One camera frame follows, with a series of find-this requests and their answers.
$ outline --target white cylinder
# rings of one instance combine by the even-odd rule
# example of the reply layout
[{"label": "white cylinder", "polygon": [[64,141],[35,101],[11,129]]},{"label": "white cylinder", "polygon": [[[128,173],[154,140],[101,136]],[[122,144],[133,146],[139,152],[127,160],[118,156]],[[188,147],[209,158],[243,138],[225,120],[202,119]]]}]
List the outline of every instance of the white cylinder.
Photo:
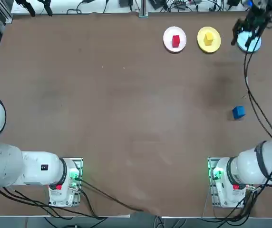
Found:
[{"label": "white cylinder", "polygon": [[[272,140],[263,144],[262,156],[266,170],[270,174],[272,172]],[[241,152],[232,162],[231,171],[234,178],[244,184],[263,184],[266,182],[266,178],[259,167],[254,148]]]},{"label": "white cylinder", "polygon": [[19,148],[0,144],[0,187],[12,185],[23,168],[22,153]]},{"label": "white cylinder", "polygon": [[23,151],[22,171],[13,185],[56,184],[63,175],[63,163],[49,152]]}]

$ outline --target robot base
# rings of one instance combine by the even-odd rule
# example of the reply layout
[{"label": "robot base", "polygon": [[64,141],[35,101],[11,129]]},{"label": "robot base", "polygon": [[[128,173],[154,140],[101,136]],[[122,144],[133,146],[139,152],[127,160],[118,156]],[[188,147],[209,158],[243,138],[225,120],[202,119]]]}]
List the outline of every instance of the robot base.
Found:
[{"label": "robot base", "polygon": [[235,189],[227,176],[227,163],[229,158],[208,158],[210,190],[213,206],[222,208],[235,208],[246,194],[245,189]]},{"label": "robot base", "polygon": [[65,181],[61,187],[49,187],[49,204],[55,207],[77,207],[80,204],[82,182],[74,180],[82,178],[83,158],[63,158],[68,168]]}]

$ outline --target brown table surface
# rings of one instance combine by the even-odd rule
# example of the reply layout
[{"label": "brown table surface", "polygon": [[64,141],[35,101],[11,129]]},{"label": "brown table surface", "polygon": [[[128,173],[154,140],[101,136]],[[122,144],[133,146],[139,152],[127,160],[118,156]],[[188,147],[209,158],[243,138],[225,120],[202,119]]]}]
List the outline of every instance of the brown table surface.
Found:
[{"label": "brown table surface", "polygon": [[[244,54],[232,47],[242,13],[20,17],[0,45],[0,99],[7,125],[0,141],[21,150],[83,157],[84,177],[126,204],[163,216],[202,215],[207,157],[236,156],[268,135],[246,95]],[[162,43],[169,26],[187,45],[177,55]],[[204,54],[196,36],[216,28],[222,45]],[[272,122],[272,30],[252,59],[253,94]],[[247,115],[233,121],[231,110]],[[47,201],[44,187],[22,187]],[[88,191],[99,215],[131,211]],[[88,212],[84,202],[79,211]],[[217,216],[229,210],[217,209]],[[44,215],[0,196],[0,215]],[[205,216],[213,216],[209,199]],[[272,189],[253,217],[272,217]]]}]

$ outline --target white robotic arm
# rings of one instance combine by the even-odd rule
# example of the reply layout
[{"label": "white robotic arm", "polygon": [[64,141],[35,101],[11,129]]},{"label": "white robotic arm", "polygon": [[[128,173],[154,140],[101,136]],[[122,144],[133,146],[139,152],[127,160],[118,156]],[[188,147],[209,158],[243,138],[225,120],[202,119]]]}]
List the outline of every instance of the white robotic arm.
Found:
[{"label": "white robotic arm", "polygon": [[236,207],[245,197],[246,184],[264,184],[271,172],[272,140],[237,157],[221,158],[212,173],[220,206]]},{"label": "white robotic arm", "polygon": [[[0,100],[0,134],[6,123],[5,107]],[[0,187],[10,185],[48,185],[49,203],[73,207],[80,203],[82,159],[59,158],[49,152],[27,152],[0,144]]]}]

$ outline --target red block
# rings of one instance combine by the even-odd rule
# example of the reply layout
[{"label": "red block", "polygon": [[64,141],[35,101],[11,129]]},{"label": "red block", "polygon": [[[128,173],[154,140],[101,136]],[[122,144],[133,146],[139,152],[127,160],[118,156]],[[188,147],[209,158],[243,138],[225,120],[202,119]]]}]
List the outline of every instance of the red block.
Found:
[{"label": "red block", "polygon": [[179,35],[175,35],[172,37],[172,47],[178,48],[179,42],[180,42]]}]

